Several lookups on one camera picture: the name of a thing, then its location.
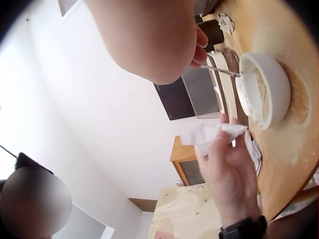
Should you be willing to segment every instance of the metal spoon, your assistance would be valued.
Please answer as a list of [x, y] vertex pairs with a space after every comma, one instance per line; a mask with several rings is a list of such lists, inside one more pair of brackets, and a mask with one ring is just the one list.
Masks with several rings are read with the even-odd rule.
[[233, 71], [229, 71], [229, 70], [223, 70], [223, 69], [215, 68], [215, 67], [212, 67], [212, 66], [201, 65], [199, 68], [212, 69], [212, 70], [216, 70], [216, 71], [222, 72], [222, 73], [224, 73], [226, 75], [229, 75], [229, 76], [241, 77], [241, 75], [239, 73], [237, 73], [237, 72], [233, 72]]

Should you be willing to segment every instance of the white bowl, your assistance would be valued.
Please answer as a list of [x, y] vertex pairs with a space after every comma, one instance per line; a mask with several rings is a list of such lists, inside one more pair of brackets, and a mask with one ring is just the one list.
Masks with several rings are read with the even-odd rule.
[[236, 88], [242, 108], [262, 130], [282, 120], [290, 104], [290, 84], [284, 69], [268, 55], [244, 53], [240, 57]]

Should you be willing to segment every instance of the round table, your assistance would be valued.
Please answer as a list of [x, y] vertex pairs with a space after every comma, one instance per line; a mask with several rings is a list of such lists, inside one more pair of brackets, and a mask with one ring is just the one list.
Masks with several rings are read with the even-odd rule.
[[258, 188], [263, 214], [275, 218], [302, 190], [318, 167], [318, 47], [294, 11], [276, 0], [221, 0], [215, 13], [234, 22], [232, 35], [215, 48], [227, 47], [238, 56], [262, 52], [286, 71], [292, 90], [284, 119], [261, 131], [249, 118], [249, 130], [263, 155]]

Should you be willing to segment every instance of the watch strap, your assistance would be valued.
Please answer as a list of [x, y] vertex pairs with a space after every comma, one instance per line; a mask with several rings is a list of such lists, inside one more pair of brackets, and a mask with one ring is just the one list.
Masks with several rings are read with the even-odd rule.
[[251, 218], [245, 218], [233, 225], [223, 229], [219, 233], [220, 239], [262, 239], [263, 234], [267, 230], [267, 221], [261, 216], [256, 222], [252, 222]]

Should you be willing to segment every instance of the black watch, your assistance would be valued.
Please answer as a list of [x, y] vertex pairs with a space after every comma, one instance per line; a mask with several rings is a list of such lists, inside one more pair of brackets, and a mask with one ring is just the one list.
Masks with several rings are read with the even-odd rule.
[[267, 221], [264, 216], [258, 218], [256, 222], [248, 217], [225, 229], [221, 227], [219, 239], [262, 239], [266, 229]]

